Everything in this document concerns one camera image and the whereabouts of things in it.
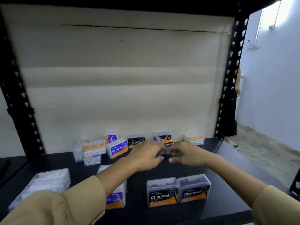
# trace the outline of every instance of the beige sleeve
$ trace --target beige sleeve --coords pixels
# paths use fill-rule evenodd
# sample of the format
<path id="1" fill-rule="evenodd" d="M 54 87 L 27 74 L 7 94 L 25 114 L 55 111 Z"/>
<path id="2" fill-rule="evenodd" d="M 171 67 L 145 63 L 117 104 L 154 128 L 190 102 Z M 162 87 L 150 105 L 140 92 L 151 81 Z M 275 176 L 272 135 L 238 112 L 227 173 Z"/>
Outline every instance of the beige sleeve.
<path id="1" fill-rule="evenodd" d="M 40 191 L 20 202 L 1 225 L 94 224 L 105 213 L 106 196 L 92 176 L 62 193 Z"/>
<path id="2" fill-rule="evenodd" d="M 300 224 L 300 202 L 268 185 L 254 201 L 252 215 L 261 225 Z"/>

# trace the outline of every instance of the person's left hand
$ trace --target person's left hand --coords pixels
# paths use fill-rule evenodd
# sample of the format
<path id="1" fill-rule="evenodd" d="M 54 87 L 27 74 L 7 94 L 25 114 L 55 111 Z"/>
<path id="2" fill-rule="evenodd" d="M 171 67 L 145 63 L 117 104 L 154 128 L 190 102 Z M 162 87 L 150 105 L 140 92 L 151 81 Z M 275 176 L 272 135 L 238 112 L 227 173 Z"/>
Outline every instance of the person's left hand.
<path id="1" fill-rule="evenodd" d="M 236 91 L 236 97 L 239 97 L 240 94 L 241 94 L 240 87 L 239 87 L 239 86 L 236 86 L 236 87 L 235 87 L 235 91 Z"/>
<path id="2" fill-rule="evenodd" d="M 163 161 L 163 156 L 156 157 L 160 150 L 165 151 L 166 149 L 157 141 L 141 142 L 133 147 L 126 159 L 133 163 L 137 171 L 150 170 Z"/>

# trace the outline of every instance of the person's right hand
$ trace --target person's right hand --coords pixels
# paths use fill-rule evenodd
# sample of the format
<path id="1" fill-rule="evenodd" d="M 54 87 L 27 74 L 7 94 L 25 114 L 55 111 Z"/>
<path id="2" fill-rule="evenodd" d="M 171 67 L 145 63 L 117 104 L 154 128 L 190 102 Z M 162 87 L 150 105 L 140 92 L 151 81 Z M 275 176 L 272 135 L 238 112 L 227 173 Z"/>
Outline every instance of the person's right hand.
<path id="1" fill-rule="evenodd" d="M 170 158 L 169 162 L 182 163 L 189 166 L 207 166 L 209 161 L 216 156 L 214 153 L 186 141 L 176 142 L 167 149 L 167 152 L 177 156 Z"/>

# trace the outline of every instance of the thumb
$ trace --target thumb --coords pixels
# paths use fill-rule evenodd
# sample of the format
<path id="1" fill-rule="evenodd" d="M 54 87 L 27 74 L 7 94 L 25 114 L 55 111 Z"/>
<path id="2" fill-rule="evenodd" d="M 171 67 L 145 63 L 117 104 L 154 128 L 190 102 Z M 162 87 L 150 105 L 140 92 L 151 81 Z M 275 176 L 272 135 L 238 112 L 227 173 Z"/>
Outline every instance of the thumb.
<path id="1" fill-rule="evenodd" d="M 160 164 L 161 161 L 163 161 L 163 156 L 157 156 L 155 158 L 156 165 Z"/>
<path id="2" fill-rule="evenodd" d="M 171 163 L 180 163 L 181 162 L 181 157 L 171 157 L 169 159 L 169 162 L 171 162 Z"/>

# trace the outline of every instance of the concrete floor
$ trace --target concrete floor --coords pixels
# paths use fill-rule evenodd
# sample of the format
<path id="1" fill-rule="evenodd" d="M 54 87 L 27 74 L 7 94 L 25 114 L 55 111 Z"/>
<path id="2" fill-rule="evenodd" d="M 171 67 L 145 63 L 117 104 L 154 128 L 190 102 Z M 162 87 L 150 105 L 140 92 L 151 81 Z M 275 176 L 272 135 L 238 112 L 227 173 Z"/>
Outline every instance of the concrete floor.
<path id="1" fill-rule="evenodd" d="M 237 144 L 236 150 L 279 179 L 287 188 L 299 170 L 300 151 L 240 123 L 238 135 L 230 137 L 229 144 Z"/>

